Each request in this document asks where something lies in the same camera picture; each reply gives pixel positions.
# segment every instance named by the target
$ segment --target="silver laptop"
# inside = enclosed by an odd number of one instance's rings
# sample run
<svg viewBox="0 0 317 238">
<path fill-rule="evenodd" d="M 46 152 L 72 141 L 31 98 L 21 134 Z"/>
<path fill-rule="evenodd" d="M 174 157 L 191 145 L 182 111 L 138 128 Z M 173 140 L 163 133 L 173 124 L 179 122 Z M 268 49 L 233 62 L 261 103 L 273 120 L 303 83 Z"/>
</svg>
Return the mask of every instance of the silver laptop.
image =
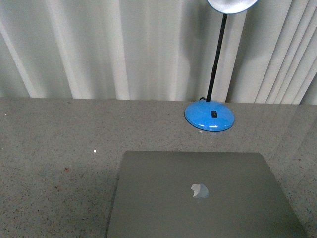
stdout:
<svg viewBox="0 0 317 238">
<path fill-rule="evenodd" d="M 306 238 L 260 154 L 128 151 L 108 238 Z"/>
</svg>

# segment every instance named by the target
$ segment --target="lamp shade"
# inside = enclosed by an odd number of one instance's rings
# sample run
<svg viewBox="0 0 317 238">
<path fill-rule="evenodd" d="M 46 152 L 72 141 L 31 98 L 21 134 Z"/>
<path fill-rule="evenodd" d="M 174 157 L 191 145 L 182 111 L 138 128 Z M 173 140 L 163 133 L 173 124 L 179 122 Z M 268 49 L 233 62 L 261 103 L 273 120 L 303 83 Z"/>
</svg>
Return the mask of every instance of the lamp shade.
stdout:
<svg viewBox="0 0 317 238">
<path fill-rule="evenodd" d="M 258 0 L 207 0 L 216 11 L 235 14 L 252 7 Z"/>
</svg>

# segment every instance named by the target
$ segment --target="countertop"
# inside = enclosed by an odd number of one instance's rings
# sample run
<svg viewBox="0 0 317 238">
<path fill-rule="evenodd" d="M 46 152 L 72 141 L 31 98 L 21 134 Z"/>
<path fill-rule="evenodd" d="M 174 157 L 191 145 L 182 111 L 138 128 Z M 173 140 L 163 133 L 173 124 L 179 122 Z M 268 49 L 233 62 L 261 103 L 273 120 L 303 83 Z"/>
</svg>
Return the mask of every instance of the countertop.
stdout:
<svg viewBox="0 0 317 238">
<path fill-rule="evenodd" d="M 227 104 L 206 132 L 190 102 L 0 99 L 0 237 L 104 237 L 127 150 L 261 153 L 317 237 L 317 106 Z"/>
</svg>

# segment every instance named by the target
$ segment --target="vertical blind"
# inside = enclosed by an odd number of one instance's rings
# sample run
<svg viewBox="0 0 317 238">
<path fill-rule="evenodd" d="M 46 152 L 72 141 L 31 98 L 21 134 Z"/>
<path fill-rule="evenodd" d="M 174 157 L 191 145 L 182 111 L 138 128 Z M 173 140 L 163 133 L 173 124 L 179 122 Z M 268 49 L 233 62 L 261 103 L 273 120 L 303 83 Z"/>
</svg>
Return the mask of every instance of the vertical blind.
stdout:
<svg viewBox="0 0 317 238">
<path fill-rule="evenodd" d="M 317 104 L 316 8 L 229 15 L 212 99 Z M 197 100 L 221 19 L 206 0 L 0 0 L 0 97 Z"/>
</svg>

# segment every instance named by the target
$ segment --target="lamp base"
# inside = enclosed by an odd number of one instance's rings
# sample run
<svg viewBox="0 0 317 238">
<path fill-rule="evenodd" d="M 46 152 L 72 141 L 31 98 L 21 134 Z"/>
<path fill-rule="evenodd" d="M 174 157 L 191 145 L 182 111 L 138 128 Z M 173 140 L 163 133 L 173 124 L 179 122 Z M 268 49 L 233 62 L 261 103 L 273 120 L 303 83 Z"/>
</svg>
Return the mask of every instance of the lamp base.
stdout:
<svg viewBox="0 0 317 238">
<path fill-rule="evenodd" d="M 186 120 L 201 130 L 223 131 L 232 127 L 234 114 L 222 103 L 199 100 L 185 109 Z"/>
</svg>

